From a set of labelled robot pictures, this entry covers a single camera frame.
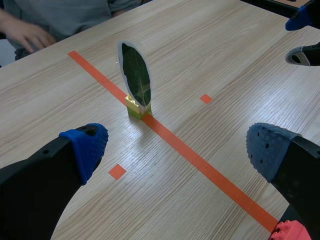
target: leaf cutout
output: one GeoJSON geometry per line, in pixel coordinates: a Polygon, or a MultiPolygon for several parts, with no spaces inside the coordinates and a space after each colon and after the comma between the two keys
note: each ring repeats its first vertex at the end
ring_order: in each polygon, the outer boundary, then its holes
{"type": "Polygon", "coordinates": [[[131,43],[121,42],[118,48],[121,72],[128,92],[144,112],[151,101],[150,76],[146,62],[131,43]]]}

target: yellow block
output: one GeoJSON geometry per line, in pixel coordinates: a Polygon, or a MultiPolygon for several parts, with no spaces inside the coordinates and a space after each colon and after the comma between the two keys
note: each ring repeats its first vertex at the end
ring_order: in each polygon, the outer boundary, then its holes
{"type": "Polygon", "coordinates": [[[137,114],[141,114],[140,106],[136,103],[136,101],[130,95],[125,97],[125,103],[128,108],[135,111],[137,114]]]}

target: blue rubber fingertip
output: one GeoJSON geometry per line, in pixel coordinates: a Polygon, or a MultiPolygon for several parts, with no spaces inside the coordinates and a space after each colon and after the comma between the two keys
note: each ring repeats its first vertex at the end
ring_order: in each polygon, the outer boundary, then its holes
{"type": "Polygon", "coordinates": [[[75,159],[81,176],[82,185],[91,178],[97,162],[105,154],[108,142],[108,130],[99,123],[87,124],[97,127],[94,136],[87,135],[83,131],[71,129],[61,132],[59,137],[64,137],[72,142],[75,159]]]}
{"type": "Polygon", "coordinates": [[[312,21],[309,17],[307,8],[302,6],[298,9],[299,15],[295,19],[289,19],[285,24],[287,31],[296,31],[306,26],[311,26],[312,21]]]}
{"type": "Polygon", "coordinates": [[[248,157],[268,183],[276,176],[288,147],[296,136],[300,134],[267,123],[256,123],[249,128],[246,135],[248,157]]]}

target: green block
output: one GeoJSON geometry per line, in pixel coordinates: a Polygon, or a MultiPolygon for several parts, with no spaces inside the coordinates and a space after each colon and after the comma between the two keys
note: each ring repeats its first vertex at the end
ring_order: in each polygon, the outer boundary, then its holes
{"type": "Polygon", "coordinates": [[[143,119],[144,116],[146,116],[147,114],[152,113],[152,112],[151,112],[151,106],[146,109],[146,111],[144,112],[144,114],[142,114],[142,113],[137,113],[137,112],[133,111],[133,110],[132,110],[131,108],[129,108],[129,107],[126,107],[126,109],[128,110],[128,113],[129,113],[130,115],[135,116],[135,117],[136,117],[137,119],[139,119],[139,120],[143,119]]]}

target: orange square marker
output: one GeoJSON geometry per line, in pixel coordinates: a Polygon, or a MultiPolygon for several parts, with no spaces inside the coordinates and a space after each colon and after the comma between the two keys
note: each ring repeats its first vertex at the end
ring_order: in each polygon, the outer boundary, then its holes
{"type": "Polygon", "coordinates": [[[115,165],[110,171],[109,174],[115,179],[118,180],[126,173],[126,170],[119,164],[115,165]]]}
{"type": "Polygon", "coordinates": [[[204,94],[202,97],[200,97],[200,100],[203,101],[205,104],[208,104],[212,101],[212,98],[209,97],[207,94],[204,94]]]}

